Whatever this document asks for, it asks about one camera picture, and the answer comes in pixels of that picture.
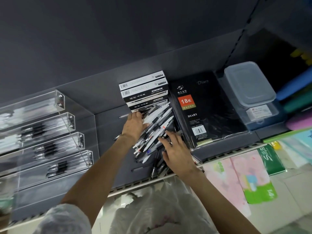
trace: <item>hand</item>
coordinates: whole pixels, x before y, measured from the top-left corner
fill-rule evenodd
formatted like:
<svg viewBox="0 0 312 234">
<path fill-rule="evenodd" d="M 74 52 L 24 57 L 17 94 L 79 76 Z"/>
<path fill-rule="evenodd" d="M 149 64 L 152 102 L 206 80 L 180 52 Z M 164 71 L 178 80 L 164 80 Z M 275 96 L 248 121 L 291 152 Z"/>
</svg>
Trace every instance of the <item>hand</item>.
<svg viewBox="0 0 312 234">
<path fill-rule="evenodd" d="M 142 114 L 140 112 L 129 113 L 121 135 L 127 137 L 131 144 L 137 143 L 142 131 L 148 126 L 143 124 Z"/>
<path fill-rule="evenodd" d="M 199 171 L 181 136 L 170 131 L 166 131 L 166 134 L 170 137 L 172 145 L 164 138 L 158 138 L 158 140 L 166 148 L 167 152 L 163 152 L 163 159 L 168 167 L 182 180 L 194 172 Z"/>
</svg>

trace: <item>right arm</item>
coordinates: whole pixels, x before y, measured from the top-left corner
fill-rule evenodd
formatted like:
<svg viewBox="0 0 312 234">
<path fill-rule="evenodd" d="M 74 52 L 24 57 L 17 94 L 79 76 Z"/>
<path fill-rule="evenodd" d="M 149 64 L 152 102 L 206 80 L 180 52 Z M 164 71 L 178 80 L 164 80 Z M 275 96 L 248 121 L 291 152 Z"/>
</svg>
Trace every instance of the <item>right arm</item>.
<svg viewBox="0 0 312 234">
<path fill-rule="evenodd" d="M 206 178 L 194 164 L 191 153 L 182 138 L 166 131 L 172 145 L 159 138 L 167 152 L 163 159 L 180 179 L 189 185 L 201 200 L 220 234 L 260 234 L 260 232 L 238 211 Z"/>
</svg>

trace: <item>black notebook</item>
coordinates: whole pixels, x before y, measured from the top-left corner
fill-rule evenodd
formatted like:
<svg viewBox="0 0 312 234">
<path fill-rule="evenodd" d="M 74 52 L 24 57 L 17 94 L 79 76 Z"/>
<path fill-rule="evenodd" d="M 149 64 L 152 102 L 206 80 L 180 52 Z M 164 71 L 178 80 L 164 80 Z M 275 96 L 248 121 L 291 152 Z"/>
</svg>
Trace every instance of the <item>black notebook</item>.
<svg viewBox="0 0 312 234">
<path fill-rule="evenodd" d="M 192 148 L 247 131 L 212 72 L 172 81 L 169 87 L 173 109 Z"/>
</svg>

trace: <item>dark green package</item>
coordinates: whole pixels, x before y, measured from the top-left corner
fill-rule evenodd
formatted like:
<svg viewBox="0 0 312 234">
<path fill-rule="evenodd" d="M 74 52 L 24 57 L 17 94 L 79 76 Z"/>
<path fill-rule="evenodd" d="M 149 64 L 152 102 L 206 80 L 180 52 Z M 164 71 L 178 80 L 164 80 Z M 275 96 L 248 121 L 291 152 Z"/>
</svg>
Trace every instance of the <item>dark green package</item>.
<svg viewBox="0 0 312 234">
<path fill-rule="evenodd" d="M 281 160 L 275 153 L 271 145 L 265 145 L 257 149 L 260 154 L 263 164 L 267 169 L 269 176 L 285 172 L 286 169 Z"/>
</svg>

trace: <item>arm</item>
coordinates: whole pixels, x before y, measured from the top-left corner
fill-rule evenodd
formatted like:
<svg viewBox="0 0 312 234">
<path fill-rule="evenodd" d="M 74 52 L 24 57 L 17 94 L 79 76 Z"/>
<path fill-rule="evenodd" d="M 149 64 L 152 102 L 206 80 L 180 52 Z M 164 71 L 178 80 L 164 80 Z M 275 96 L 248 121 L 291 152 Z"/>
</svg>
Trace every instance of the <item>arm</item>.
<svg viewBox="0 0 312 234">
<path fill-rule="evenodd" d="M 93 226 L 107 199 L 123 158 L 138 141 L 145 127 L 140 112 L 130 113 L 121 136 L 73 185 L 61 203 L 76 205 L 84 212 Z"/>
<path fill-rule="evenodd" d="M 193 189 L 218 232 L 220 234 L 260 234 L 249 220 L 211 184 L 205 174 L 197 169 L 181 137 L 172 132 L 166 133 L 172 145 L 166 139 L 159 138 L 167 151 L 163 152 L 163 159 L 170 169 Z"/>
</svg>

